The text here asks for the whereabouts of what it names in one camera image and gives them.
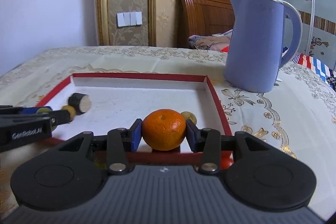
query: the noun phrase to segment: light switch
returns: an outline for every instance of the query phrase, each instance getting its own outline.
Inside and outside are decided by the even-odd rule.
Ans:
[[[135,26],[137,24],[137,17],[135,15],[135,12],[130,12],[131,15],[131,26]]]
[[[131,25],[130,12],[124,13],[125,26]]]
[[[124,13],[117,13],[118,27],[125,27]]]
[[[142,25],[142,12],[135,12],[136,24]]]

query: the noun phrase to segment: red and blue striped fabric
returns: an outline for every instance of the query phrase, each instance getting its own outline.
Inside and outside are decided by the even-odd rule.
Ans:
[[[288,49],[287,47],[284,47],[283,52],[285,53],[287,49]],[[328,83],[327,77],[336,76],[335,71],[330,69],[326,64],[324,64],[315,57],[307,56],[297,52],[291,61],[299,65],[305,66],[308,69],[311,69],[318,76],[320,76],[323,82]]]

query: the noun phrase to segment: blue electric kettle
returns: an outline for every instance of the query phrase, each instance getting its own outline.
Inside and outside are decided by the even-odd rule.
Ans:
[[[299,12],[283,0],[230,0],[235,24],[224,77],[250,92],[269,92],[279,69],[292,59],[302,35]],[[292,20],[293,39],[282,57],[285,17]]]

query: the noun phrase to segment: black circular disc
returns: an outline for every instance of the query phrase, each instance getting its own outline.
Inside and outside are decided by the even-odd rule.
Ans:
[[[11,188],[19,204],[38,210],[64,210],[90,200],[104,177],[93,162],[72,152],[44,153],[19,166]]]
[[[224,180],[238,200],[274,212],[308,205],[316,187],[309,167],[281,153],[253,152],[235,162]]]

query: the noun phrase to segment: table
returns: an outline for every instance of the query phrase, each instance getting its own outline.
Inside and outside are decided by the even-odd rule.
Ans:
[[[232,132],[246,131],[306,163],[316,174],[310,202],[322,218],[336,210],[336,93],[311,70],[287,63],[268,93],[233,87],[223,75],[224,52],[159,47],[99,46],[48,50],[0,78],[0,104],[34,106],[75,72],[208,75]],[[47,147],[32,144],[0,154],[0,214],[16,206],[9,180],[15,168]]]

